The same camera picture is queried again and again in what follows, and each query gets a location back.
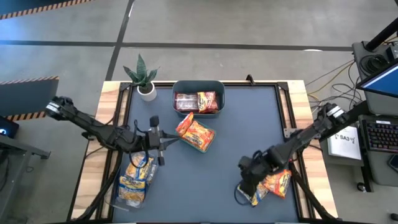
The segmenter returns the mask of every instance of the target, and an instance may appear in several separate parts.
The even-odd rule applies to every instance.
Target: computer screen
[[[398,97],[398,61],[389,64],[387,69],[372,75],[358,84],[357,88],[382,95]]]
[[[9,121],[6,118],[0,116],[0,135],[14,138],[17,134],[19,124]]]

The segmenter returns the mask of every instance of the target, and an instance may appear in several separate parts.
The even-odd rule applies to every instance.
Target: green leaf
[[[123,66],[123,68],[127,75],[131,78],[132,82],[139,82],[139,79],[137,78],[137,74],[135,72],[133,72],[132,70],[130,70],[130,68],[127,68],[126,66]]]
[[[145,62],[144,59],[142,59],[141,54],[138,54],[137,76],[140,80],[143,80],[147,76],[147,67],[145,66]]]
[[[147,82],[149,83],[150,81],[155,79],[156,74],[157,74],[157,69],[150,71]]]

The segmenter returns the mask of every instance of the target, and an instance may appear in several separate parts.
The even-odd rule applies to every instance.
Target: chip bag
[[[176,132],[178,132],[179,136],[183,136],[185,132],[187,132],[187,129],[191,126],[193,121],[193,113],[189,113],[184,120],[178,124],[177,128],[175,129]]]
[[[193,121],[182,138],[194,145],[197,149],[206,152],[208,146],[214,139],[214,131],[200,125],[197,121]]]
[[[154,158],[153,157],[146,158],[144,153],[135,153],[132,155],[131,160],[134,163],[134,165],[140,168],[134,167],[130,163],[126,169],[125,176],[131,177],[134,180],[146,180],[148,173],[152,167]]]
[[[198,92],[199,113],[215,113],[218,111],[216,92]]]
[[[139,206],[145,199],[145,187],[145,181],[120,176],[119,197],[126,200],[127,205]]]
[[[268,194],[268,190],[264,187],[263,182],[260,182],[257,185],[257,190],[256,193],[253,195],[253,197],[250,199],[250,197],[244,193],[240,189],[240,185],[238,186],[238,190],[250,201],[251,206],[255,207],[256,205],[259,204],[259,202]]]
[[[175,109],[178,111],[198,111],[198,95],[196,93],[176,93]]]
[[[281,198],[285,198],[291,176],[292,172],[286,169],[278,174],[268,175],[265,178],[264,187]]]

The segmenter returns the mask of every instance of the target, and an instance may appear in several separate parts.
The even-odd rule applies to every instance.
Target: dark blue tabletop
[[[158,115],[160,128],[174,133],[182,118],[171,97],[171,88],[157,88],[157,98],[145,102],[134,91],[129,125],[134,127],[137,119],[140,129],[149,129],[149,118]],[[198,120],[217,132],[208,151],[202,154],[181,141],[169,146],[144,207],[130,212],[115,208],[113,222],[297,222],[292,186],[286,199],[268,193],[254,208],[237,204],[233,195],[241,180],[239,159],[283,143],[274,87],[226,86],[220,115]],[[121,170],[128,164],[124,155]]]

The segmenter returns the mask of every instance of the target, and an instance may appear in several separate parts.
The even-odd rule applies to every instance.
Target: concrete floor
[[[38,40],[43,45],[0,45],[0,81],[59,75],[58,95],[73,98],[93,114],[114,47],[45,46],[45,41],[115,42],[128,0],[96,0],[0,21],[0,40]],[[136,0],[124,42],[343,46],[369,40],[397,16],[393,0]],[[351,52],[301,50],[160,49],[122,47],[112,80],[128,80],[138,53],[158,80],[300,79],[309,82],[351,60]],[[358,76],[355,67],[352,77]],[[313,91],[321,79],[307,87]],[[333,83],[349,83],[347,73]],[[328,86],[317,96],[336,95]],[[349,101],[335,100],[348,109]],[[21,121],[18,139],[52,151],[32,160],[13,215],[28,223],[66,219],[87,141],[81,130],[50,118]],[[398,213],[398,189],[376,186],[362,194],[357,168],[326,165],[339,216],[357,222],[390,223]]]

